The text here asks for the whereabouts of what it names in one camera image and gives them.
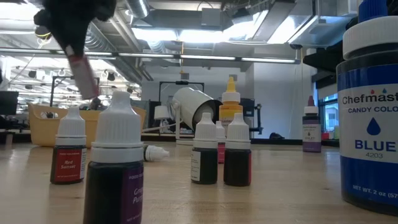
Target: chefmaster label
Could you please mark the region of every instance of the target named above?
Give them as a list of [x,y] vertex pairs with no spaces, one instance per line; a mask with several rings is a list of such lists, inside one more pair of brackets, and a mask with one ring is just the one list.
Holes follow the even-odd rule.
[[398,206],[398,65],[338,76],[342,188]]

